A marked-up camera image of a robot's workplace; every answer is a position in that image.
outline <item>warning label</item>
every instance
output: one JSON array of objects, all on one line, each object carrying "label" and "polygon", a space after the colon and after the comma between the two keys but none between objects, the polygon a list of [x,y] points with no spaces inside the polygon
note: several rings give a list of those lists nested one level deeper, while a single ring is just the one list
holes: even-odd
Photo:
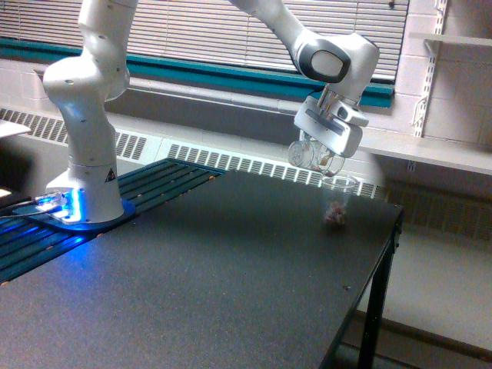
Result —
[{"label": "warning label", "polygon": [[114,181],[116,179],[116,175],[115,173],[113,172],[113,168],[109,169],[109,173],[108,173],[108,177],[106,177],[106,182],[111,182],[111,181]]}]

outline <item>table leg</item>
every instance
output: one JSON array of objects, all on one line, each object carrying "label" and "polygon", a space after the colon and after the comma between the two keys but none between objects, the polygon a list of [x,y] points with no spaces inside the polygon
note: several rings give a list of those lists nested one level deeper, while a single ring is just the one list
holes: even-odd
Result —
[{"label": "table leg", "polygon": [[383,260],[377,267],[372,278],[371,295],[367,306],[361,352],[359,353],[358,369],[371,369],[376,353],[377,336],[383,317],[384,299],[390,279],[391,262],[393,261],[394,242],[387,248]]}]

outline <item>table surface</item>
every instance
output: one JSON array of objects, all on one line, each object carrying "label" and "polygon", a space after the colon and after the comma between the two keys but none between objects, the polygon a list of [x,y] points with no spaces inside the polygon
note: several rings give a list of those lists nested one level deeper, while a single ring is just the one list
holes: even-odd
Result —
[{"label": "table surface", "polygon": [[401,212],[354,196],[333,231],[329,194],[230,172],[22,275],[0,367],[319,367]]}]

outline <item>teal window frame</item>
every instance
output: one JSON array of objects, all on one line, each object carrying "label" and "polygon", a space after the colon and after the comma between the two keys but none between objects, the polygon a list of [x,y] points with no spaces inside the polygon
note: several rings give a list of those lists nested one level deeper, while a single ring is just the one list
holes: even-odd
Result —
[{"label": "teal window frame", "polygon": [[[0,38],[0,58],[52,63],[80,54],[80,48]],[[286,99],[302,100],[307,95],[317,96],[324,86],[322,82],[312,81],[295,73],[147,55],[128,54],[127,66],[128,70],[136,75],[164,78],[177,83],[198,83],[219,88],[233,88],[253,94],[261,92],[284,96]],[[393,85],[371,83],[362,95],[361,105],[389,108],[393,95]]]}]

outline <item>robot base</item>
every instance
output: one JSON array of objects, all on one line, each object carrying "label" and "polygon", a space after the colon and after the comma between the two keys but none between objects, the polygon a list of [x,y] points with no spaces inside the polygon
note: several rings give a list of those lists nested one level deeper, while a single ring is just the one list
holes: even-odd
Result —
[{"label": "robot base", "polygon": [[[64,224],[48,214],[35,215],[27,218],[37,223],[46,225],[50,228],[57,229],[59,231],[99,234],[110,231],[111,229],[116,228],[117,226],[133,219],[136,216],[135,206],[130,201],[122,199],[121,204],[123,205],[124,210],[123,215],[112,221],[106,221],[103,223]],[[38,209],[35,206],[26,206],[24,208],[16,209],[14,213],[22,215],[33,213],[36,211],[38,211]]]}]

